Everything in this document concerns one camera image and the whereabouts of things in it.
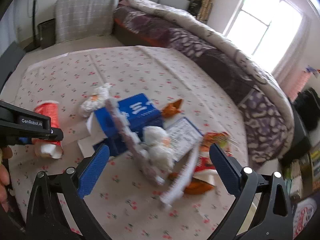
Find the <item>person's left hand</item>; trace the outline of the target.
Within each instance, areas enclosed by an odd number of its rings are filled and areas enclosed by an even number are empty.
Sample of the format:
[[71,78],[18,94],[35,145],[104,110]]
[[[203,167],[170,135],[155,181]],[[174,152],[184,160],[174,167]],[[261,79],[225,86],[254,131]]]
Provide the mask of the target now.
[[[9,146],[1,148],[1,158],[10,159],[12,157],[12,150]],[[0,173],[0,202],[1,206],[3,207],[5,212],[9,210],[9,203],[8,203],[8,194],[6,191],[6,186],[10,184],[10,176],[7,168],[1,163],[1,173]]]

